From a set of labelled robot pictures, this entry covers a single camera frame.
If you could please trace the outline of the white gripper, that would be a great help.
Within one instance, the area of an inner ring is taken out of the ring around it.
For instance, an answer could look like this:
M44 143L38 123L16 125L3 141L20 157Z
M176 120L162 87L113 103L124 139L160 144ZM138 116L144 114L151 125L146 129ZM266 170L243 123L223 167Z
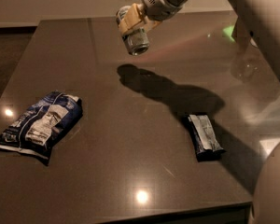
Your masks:
M168 0L142 0L143 4L133 3L117 12L118 29L121 36L143 29L149 32L172 18L182 6L175 6Z

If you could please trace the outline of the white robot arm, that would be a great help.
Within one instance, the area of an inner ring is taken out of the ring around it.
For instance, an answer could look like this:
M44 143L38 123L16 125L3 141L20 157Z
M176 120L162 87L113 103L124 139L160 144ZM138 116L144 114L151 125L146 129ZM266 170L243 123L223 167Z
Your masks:
M250 70L251 47L259 49L280 82L280 0L227 0L237 15L231 37L238 43L231 73L243 77ZM144 53L147 33L172 18L188 0L141 0L116 13L120 36L129 54ZM260 171L248 224L280 224L280 141Z

